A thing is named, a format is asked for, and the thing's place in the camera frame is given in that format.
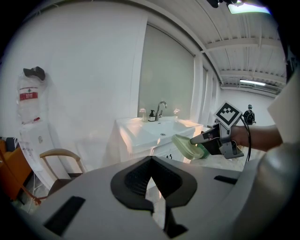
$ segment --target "soap dispenser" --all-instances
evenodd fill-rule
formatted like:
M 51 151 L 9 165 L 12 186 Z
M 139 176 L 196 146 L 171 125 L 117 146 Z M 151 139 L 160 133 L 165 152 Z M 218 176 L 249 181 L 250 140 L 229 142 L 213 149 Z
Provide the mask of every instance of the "soap dispenser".
M 149 115 L 148 121 L 149 122 L 154 122 L 155 121 L 154 110 L 151 110 L 151 113 Z

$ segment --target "black cable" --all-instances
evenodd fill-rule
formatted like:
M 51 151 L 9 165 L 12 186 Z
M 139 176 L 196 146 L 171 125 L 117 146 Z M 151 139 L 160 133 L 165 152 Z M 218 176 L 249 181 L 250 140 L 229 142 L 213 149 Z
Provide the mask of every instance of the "black cable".
M 246 122 L 243 120 L 242 118 L 242 115 L 240 116 L 240 119 L 242 120 L 246 130 L 247 130 L 247 133 L 248 133 L 248 142 L 249 142 L 249 147 L 248 147 L 248 154 L 247 154 L 247 157 L 246 157 L 246 162 L 249 161 L 250 159 L 250 155 L 251 155 L 251 133 L 250 133 L 250 129 L 249 129 L 249 125 L 248 125 L 248 117 L 246 118 Z

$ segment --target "bottle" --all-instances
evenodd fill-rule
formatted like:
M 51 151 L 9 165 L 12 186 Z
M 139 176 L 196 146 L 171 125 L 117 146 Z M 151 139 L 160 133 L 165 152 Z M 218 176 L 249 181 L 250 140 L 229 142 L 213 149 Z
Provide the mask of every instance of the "bottle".
M 40 95 L 45 83 L 45 72 L 40 67 L 23 69 L 18 80 L 17 111 L 22 124 L 40 120 Z
M 142 113 L 142 121 L 143 122 L 148 122 L 147 114 L 146 114 L 146 109 L 142 108 L 140 110 L 140 113 Z
M 149 115 L 148 121 L 149 122 L 154 122 L 155 121 L 155 115 L 154 115 L 154 110 L 151 110 L 151 113 Z

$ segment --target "ceiling light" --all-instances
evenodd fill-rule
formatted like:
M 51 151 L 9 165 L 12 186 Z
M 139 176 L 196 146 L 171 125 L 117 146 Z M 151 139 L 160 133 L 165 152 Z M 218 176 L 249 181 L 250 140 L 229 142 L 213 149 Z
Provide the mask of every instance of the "ceiling light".
M 252 83 L 252 84 L 256 84 L 256 85 L 266 85 L 265 83 L 262 82 L 255 82 L 255 81 L 250 81 L 250 80 L 240 80 L 241 83 Z
M 266 7 L 255 6 L 255 5 L 251 5 L 251 4 L 247 4 L 247 3 L 244 3 L 244 4 L 239 3 L 238 5 L 229 4 L 228 8 L 232 14 L 250 13 L 250 12 L 270 14 L 270 12 L 268 11 L 268 9 Z

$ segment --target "red label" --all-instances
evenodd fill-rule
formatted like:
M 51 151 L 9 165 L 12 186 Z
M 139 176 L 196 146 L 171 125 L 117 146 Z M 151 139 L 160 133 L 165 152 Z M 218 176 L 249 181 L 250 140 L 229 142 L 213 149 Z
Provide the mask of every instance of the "red label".
M 27 99 L 34 99 L 38 97 L 37 92 L 30 92 L 30 93 L 21 93 L 20 94 L 20 101 L 27 100 Z

